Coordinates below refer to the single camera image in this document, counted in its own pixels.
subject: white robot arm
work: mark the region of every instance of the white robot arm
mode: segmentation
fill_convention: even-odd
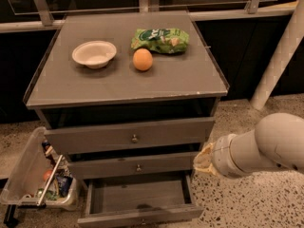
[[[214,174],[231,179],[257,171],[304,173],[304,120],[286,113],[269,115],[255,130],[219,138],[197,155],[194,167],[212,169]]]

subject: floor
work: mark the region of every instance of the floor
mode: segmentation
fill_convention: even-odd
[[[286,112],[304,118],[303,106],[304,94],[271,98],[261,111],[253,109],[247,100],[220,102],[209,142],[229,133],[247,132],[271,113]],[[0,124],[0,180],[9,176],[31,131],[40,125],[43,124]],[[192,187],[197,205],[203,207],[199,218],[186,222],[149,224],[145,227],[304,227],[304,176],[295,171],[261,172],[239,180],[196,173]],[[17,209],[17,227],[78,227],[77,218],[83,215],[86,206],[85,196],[85,192],[82,192],[80,204],[73,212]],[[1,220],[4,219],[6,208],[0,205]]]

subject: metal leg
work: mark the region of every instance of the metal leg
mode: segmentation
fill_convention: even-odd
[[[3,221],[3,223],[9,228],[16,227],[19,222],[17,218],[13,217],[15,213],[15,209],[16,209],[16,205],[9,205],[6,216]]]

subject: bag of chips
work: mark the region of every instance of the bag of chips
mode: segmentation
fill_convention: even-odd
[[[189,35],[179,28],[140,29],[135,32],[131,47],[147,48],[158,53],[185,52]]]

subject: plastic bin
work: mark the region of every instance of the plastic bin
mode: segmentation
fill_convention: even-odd
[[[44,127],[38,127],[29,137],[25,150],[10,173],[9,180],[0,195],[2,204],[37,205],[38,198],[33,198],[33,196],[39,188],[44,186],[43,175],[50,169],[50,162],[46,159],[41,146],[45,139],[45,131]],[[55,201],[46,200],[46,206],[75,210],[79,192],[80,184],[73,179],[68,195]]]

